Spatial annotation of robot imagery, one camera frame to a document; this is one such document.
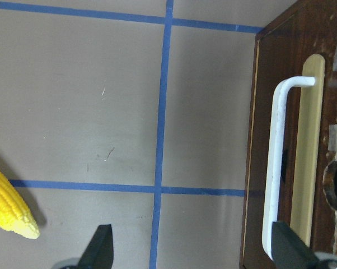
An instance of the scuff mark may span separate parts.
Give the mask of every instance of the scuff mark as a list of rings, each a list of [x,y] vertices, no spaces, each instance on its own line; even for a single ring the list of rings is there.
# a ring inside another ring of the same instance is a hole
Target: scuff mark
[[[109,156],[110,156],[110,154],[114,151],[114,147],[109,151],[109,153],[108,153],[108,155],[107,155],[107,157],[106,157],[106,159],[104,160],[104,161],[107,161],[108,160],[108,158],[109,158]]]
[[[106,80],[104,80],[104,82],[103,82],[104,89],[103,89],[103,91],[102,91],[102,94],[101,94],[101,96],[104,96],[104,93],[105,93],[105,82],[106,82]]]
[[[318,40],[319,40],[319,36],[316,36],[316,37],[315,37],[315,40],[314,40],[313,47],[316,47],[316,44],[317,44]]]
[[[136,219],[148,219],[148,218],[152,219],[152,215],[150,215],[150,216],[137,216],[136,217]]]

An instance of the wooden edge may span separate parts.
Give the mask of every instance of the wooden edge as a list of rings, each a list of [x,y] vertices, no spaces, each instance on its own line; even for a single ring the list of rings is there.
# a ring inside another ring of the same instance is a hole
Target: wooden edge
[[[254,124],[254,109],[255,109],[255,91],[256,91],[256,77],[258,70],[258,55],[259,55],[259,41],[255,41],[254,45],[254,59],[253,59],[253,70],[252,70],[252,88],[251,88],[251,103],[250,103],[250,115],[249,115],[249,130],[247,137],[247,157],[246,157],[246,178],[245,178],[245,196],[243,204],[243,216],[242,216],[242,233],[241,233],[241,251],[240,251],[240,268],[245,269],[244,266],[244,250],[245,250],[245,236],[246,236],[246,223],[247,223],[247,207],[248,207],[248,196],[249,196],[249,177],[250,177],[250,166],[251,166],[251,145],[252,145],[252,135],[253,135],[253,124]]]
[[[249,181],[250,181],[250,163],[251,163],[251,145],[254,125],[254,109],[255,109],[255,93],[256,93],[256,76],[258,72],[258,57],[259,57],[259,40],[265,35],[268,35],[274,29],[281,24],[285,23],[290,17],[292,17],[300,8],[304,7],[310,0],[298,0],[291,5],[275,20],[264,27],[261,32],[256,34],[255,46],[254,46],[254,62],[252,70],[252,88],[251,88],[251,104],[250,104],[250,117],[249,117],[249,130],[247,137],[247,157],[246,157],[246,178],[245,178],[245,196],[242,215],[242,233],[241,233],[241,251],[240,251],[240,269],[246,269],[244,266],[244,251],[245,251],[245,235],[247,224],[247,207],[249,198]]]
[[[311,0],[298,0],[292,4],[287,10],[280,14],[276,19],[270,22],[266,27],[264,27],[258,34],[257,39],[261,39],[265,35],[268,35],[274,29],[279,27],[281,24],[285,23],[290,17],[292,17],[299,9],[304,7]]]

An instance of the yellow corn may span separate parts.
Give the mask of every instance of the yellow corn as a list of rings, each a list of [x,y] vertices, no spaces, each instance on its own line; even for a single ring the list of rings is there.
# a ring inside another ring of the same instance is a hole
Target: yellow corn
[[[36,239],[40,234],[27,204],[1,172],[0,227],[30,239]]]

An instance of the cabinet door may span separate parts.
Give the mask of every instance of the cabinet door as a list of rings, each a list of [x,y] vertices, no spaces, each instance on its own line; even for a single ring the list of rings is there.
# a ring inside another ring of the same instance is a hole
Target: cabinet door
[[[319,155],[313,210],[311,248],[333,251],[334,212],[322,191],[323,171],[334,155],[327,150],[329,125],[337,124],[337,72],[333,60],[337,45],[337,0],[301,0],[269,24],[256,37],[252,83],[250,133],[247,153],[246,200],[242,228],[241,266],[274,268],[261,246],[269,126],[273,92],[286,78],[301,75],[312,54],[326,60]],[[284,149],[286,156],[278,219],[289,224],[299,113],[299,89],[288,96]]]

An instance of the dark wood panel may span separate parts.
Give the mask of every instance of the dark wood panel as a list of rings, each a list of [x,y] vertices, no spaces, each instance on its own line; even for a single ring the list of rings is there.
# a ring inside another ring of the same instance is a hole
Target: dark wood panel
[[[329,125],[337,123],[337,72],[332,72],[337,45],[337,0],[301,0],[269,24],[256,37],[256,63],[247,153],[245,221],[241,266],[274,268],[261,246],[270,110],[273,91],[283,79],[300,75],[304,61],[318,53],[326,60],[316,194],[311,248],[332,252],[334,212],[325,201],[322,175],[334,154],[327,151]],[[299,90],[289,94],[284,149],[288,150],[287,174],[281,185],[279,219],[290,221],[294,177]]]

